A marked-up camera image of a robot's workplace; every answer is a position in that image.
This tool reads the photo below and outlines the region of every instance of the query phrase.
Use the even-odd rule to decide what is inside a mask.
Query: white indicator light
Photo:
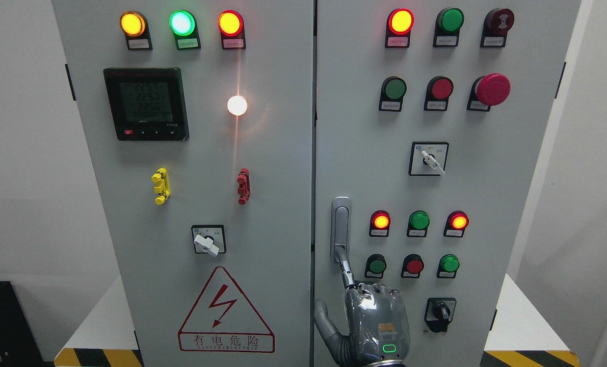
[[[242,116],[247,111],[247,100],[241,95],[234,95],[228,99],[226,107],[231,114]]]

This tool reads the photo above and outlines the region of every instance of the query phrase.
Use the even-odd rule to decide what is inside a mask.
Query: digital power meter
[[[117,140],[187,140],[180,69],[103,70]]]

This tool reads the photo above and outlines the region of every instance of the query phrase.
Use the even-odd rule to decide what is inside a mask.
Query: yellow black hazard stripe
[[[480,367],[580,367],[571,351],[485,351]]]
[[[138,349],[63,348],[54,360],[57,367],[144,367]]]
[[[138,349],[64,348],[57,367],[143,367]],[[570,351],[485,351],[480,367],[580,367]]]

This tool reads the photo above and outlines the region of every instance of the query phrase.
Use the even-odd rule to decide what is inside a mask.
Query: yellow terminal connector
[[[168,170],[164,167],[160,167],[152,175],[151,181],[156,184],[154,185],[154,193],[158,194],[158,197],[154,199],[154,202],[156,203],[156,205],[163,205],[170,197],[170,181],[168,181]]]

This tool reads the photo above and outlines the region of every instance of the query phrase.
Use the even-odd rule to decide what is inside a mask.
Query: lightning bolt symbol
[[[220,287],[220,290],[217,291],[217,295],[215,295],[215,298],[213,298],[213,301],[210,303],[210,306],[208,306],[208,308],[213,308],[213,307],[224,306],[225,304],[228,304],[228,306],[226,306],[226,309],[224,310],[224,312],[222,312],[222,315],[219,316],[219,318],[217,320],[213,321],[213,327],[216,327],[217,325],[222,323],[221,320],[224,317],[224,315],[226,315],[226,313],[229,311],[229,309],[231,309],[231,307],[233,307],[233,305],[237,301],[237,298],[236,298],[234,300],[217,303],[217,301],[220,299],[220,297],[222,297],[224,292],[226,292],[227,288],[228,288],[228,285],[222,284],[222,286]]]

